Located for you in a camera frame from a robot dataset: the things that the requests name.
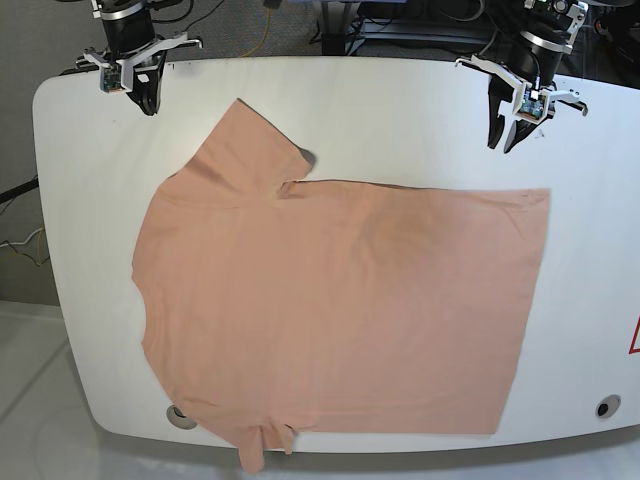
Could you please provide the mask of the aluminium frame rail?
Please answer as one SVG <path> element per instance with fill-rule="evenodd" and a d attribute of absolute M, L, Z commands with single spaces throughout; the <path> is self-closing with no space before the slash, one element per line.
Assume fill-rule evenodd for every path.
<path fill-rule="evenodd" d="M 435 24 L 389 24 L 366 21 L 359 34 L 364 45 L 385 45 L 408 51 L 434 50 L 449 55 L 470 56 L 489 51 L 499 34 L 495 28 L 438 26 Z"/>

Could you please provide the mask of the peach pink T-shirt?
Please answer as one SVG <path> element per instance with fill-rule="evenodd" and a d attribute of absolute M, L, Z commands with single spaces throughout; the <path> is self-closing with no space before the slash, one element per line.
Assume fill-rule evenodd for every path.
<path fill-rule="evenodd" d="M 249 473 L 302 432 L 496 433 L 549 191 L 311 181 L 310 170 L 236 101 L 156 190 L 132 279 L 166 395 Z"/>

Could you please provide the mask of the red warning triangle sticker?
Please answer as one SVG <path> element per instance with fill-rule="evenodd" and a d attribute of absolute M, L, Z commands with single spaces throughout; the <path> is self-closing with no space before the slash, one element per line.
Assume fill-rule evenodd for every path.
<path fill-rule="evenodd" d="M 629 347 L 629 353 L 635 354 L 640 352 L 640 318 L 636 323 L 633 338 Z"/>

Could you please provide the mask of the black metal table leg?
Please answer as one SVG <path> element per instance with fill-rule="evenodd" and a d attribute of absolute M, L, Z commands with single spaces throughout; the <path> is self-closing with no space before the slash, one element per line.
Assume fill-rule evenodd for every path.
<path fill-rule="evenodd" d="M 320 26 L 321 54 L 323 56 L 344 56 L 346 38 L 351 24 L 351 3 L 315 1 L 313 8 Z"/>

